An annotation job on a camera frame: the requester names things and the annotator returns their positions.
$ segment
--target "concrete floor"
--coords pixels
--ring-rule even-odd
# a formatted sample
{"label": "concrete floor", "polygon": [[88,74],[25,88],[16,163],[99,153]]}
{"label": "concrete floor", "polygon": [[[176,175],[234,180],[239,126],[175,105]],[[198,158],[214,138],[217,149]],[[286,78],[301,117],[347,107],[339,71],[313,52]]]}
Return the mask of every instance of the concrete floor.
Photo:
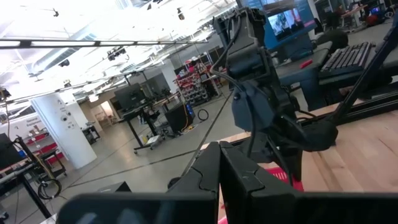
{"label": "concrete floor", "polygon": [[[379,42],[390,26],[391,24],[383,24],[350,34],[349,43]],[[203,139],[206,143],[243,131],[234,125],[231,99],[225,103],[226,97],[229,95],[227,87],[223,87],[222,91],[223,96],[195,108],[196,113],[201,108],[206,109],[209,112],[208,120],[200,123],[196,117],[194,123],[198,126],[195,129],[178,138],[162,142],[153,151],[140,150],[138,156],[132,150],[138,146],[138,143],[126,123],[120,123],[104,130],[103,133],[100,133],[102,139],[92,145],[98,156],[95,161],[79,170],[74,170],[68,162],[65,162],[68,176],[59,178],[63,187],[61,195],[69,199],[75,195],[94,192],[104,186],[122,181],[126,181],[131,190],[135,192],[166,191],[169,180],[183,172],[193,151],[200,146]],[[302,92],[298,90],[294,95],[298,98],[301,107],[307,108]],[[220,110],[220,116],[206,136]],[[137,119],[132,122],[138,133],[147,134],[149,132],[146,125],[139,125]],[[64,198],[57,197],[51,202],[47,202],[47,208],[50,213],[57,213],[65,202]],[[45,219],[25,189],[21,188],[18,193],[10,194],[1,200],[1,205],[10,214],[6,223],[15,223],[17,204],[16,223],[35,224]]]}

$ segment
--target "table leg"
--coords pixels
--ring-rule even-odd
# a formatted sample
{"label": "table leg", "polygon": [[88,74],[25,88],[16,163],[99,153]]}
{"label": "table leg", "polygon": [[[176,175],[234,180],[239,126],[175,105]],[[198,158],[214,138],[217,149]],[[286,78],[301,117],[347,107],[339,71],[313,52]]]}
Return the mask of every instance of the table leg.
{"label": "table leg", "polygon": [[359,15],[358,14],[359,14],[359,12],[355,12],[354,15],[353,15],[356,27],[359,27],[361,25],[361,21],[359,21]]}
{"label": "table leg", "polygon": [[301,81],[300,86],[308,105],[308,111],[327,106],[317,78]]}
{"label": "table leg", "polygon": [[140,145],[140,147],[144,147],[144,145],[142,144],[141,140],[139,139],[139,137],[138,137],[138,135],[137,135],[137,133],[136,133],[136,130],[134,130],[134,128],[132,127],[130,120],[127,121],[127,124],[129,125],[130,130],[132,131],[132,134],[133,134],[134,137],[137,139],[137,142],[138,142],[138,144]]}
{"label": "table leg", "polygon": [[221,96],[220,90],[218,89],[216,82],[214,82],[214,79],[210,78],[210,81],[211,81],[211,84],[213,85],[214,90],[217,93],[217,96]]}
{"label": "table leg", "polygon": [[62,164],[61,160],[58,158],[58,156],[57,156],[57,152],[55,152],[55,153],[54,153],[54,156],[55,156],[55,158],[57,159],[58,163],[61,165],[61,167],[62,167],[62,169],[63,169],[63,174],[65,174],[65,175],[66,175],[67,173],[66,173],[65,166],[63,166],[63,164]]}
{"label": "table leg", "polygon": [[18,175],[18,180],[24,184],[24,187],[31,197],[31,199],[35,202],[37,208],[42,212],[45,218],[50,218],[51,214],[39,198],[39,196],[36,194],[36,192],[33,190],[32,186],[30,186],[29,181],[25,178],[24,174]]}
{"label": "table leg", "polygon": [[156,133],[156,130],[155,130],[155,126],[154,126],[154,124],[152,124],[152,122],[150,121],[150,118],[149,118],[148,114],[145,113],[145,111],[143,111],[141,114],[142,114],[142,117],[144,118],[145,122],[148,124],[150,130],[152,131],[152,134],[153,134],[154,136],[156,136],[157,133]]}

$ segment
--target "black keyboard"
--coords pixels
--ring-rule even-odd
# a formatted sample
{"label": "black keyboard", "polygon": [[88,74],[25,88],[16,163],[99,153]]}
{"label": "black keyboard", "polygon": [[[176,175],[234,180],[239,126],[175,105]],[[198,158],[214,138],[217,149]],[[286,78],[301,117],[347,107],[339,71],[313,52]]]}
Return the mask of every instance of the black keyboard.
{"label": "black keyboard", "polygon": [[371,48],[372,43],[363,42],[347,46],[344,49],[337,49],[322,67],[319,77],[328,78],[364,70]]}

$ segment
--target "computer monitor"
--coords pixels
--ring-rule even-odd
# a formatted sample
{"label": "computer monitor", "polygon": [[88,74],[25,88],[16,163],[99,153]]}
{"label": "computer monitor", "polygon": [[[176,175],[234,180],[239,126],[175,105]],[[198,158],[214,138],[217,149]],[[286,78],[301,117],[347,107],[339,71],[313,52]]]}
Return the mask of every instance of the computer monitor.
{"label": "computer monitor", "polygon": [[114,94],[125,110],[140,106],[141,100],[145,99],[145,94],[138,83],[115,91]]}
{"label": "computer monitor", "polygon": [[23,157],[15,149],[7,134],[0,134],[0,170],[23,160]]}
{"label": "computer monitor", "polygon": [[271,52],[286,57],[300,49],[312,51],[308,32],[317,24],[307,0],[237,0],[239,7],[257,8],[265,12],[264,43]]}

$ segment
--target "light fixture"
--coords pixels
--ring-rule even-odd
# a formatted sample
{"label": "light fixture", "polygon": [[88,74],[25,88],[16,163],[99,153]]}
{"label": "light fixture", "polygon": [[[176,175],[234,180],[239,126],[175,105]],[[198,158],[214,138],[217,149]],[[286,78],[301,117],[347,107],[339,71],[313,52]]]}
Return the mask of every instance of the light fixture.
{"label": "light fixture", "polygon": [[97,101],[98,99],[99,99],[99,98],[98,98],[97,95],[91,95],[91,96],[88,97],[88,100],[89,100],[91,103]]}

